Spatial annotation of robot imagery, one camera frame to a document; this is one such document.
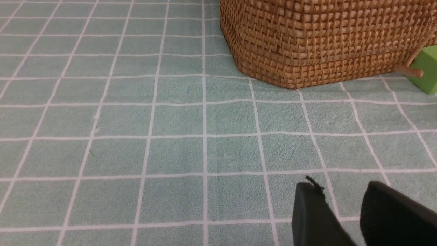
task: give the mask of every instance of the wooden dowel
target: wooden dowel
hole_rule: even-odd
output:
[[[416,68],[407,67],[407,66],[403,66],[403,65],[395,65],[393,67],[393,70],[396,73],[403,74],[407,77],[417,77],[417,78],[423,77],[423,70],[421,70],[421,69],[416,69]]]

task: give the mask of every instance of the green cube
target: green cube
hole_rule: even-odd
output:
[[[410,67],[424,72],[422,78],[408,77],[411,82],[427,94],[437,93],[437,46],[423,48]]]

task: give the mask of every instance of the light blue fabric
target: light blue fabric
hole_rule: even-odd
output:
[[[293,245],[305,175],[361,245],[371,180],[437,211],[436,95],[248,79],[219,0],[169,3],[0,3],[1,246]]]

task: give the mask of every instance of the rattan weave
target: rattan weave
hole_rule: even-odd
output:
[[[435,32],[437,0],[221,0],[238,69],[283,88],[392,72]]]

